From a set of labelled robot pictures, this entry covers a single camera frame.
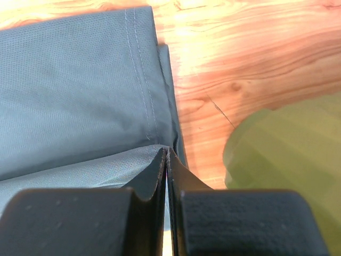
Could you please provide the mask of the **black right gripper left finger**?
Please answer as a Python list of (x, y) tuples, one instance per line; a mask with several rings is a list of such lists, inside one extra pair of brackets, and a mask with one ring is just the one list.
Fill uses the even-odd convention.
[(1, 255), (161, 255), (166, 155), (122, 188), (17, 193), (1, 217)]

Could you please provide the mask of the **grey t-shirt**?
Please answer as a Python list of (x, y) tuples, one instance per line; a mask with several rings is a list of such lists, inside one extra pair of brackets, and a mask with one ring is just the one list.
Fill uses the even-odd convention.
[(119, 188), (162, 148), (185, 162), (149, 6), (1, 31), (1, 209), (29, 188)]

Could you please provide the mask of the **green plastic basket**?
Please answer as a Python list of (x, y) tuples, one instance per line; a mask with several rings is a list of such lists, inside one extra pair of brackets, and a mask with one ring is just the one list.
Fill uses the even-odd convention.
[(310, 204), (332, 255), (340, 255), (340, 94), (259, 110), (224, 148), (229, 189), (291, 189)]

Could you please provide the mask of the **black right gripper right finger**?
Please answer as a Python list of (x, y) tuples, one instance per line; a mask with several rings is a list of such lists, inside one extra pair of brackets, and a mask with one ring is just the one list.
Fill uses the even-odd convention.
[(174, 255), (328, 255), (306, 200), (286, 189), (215, 190), (172, 149), (167, 180)]

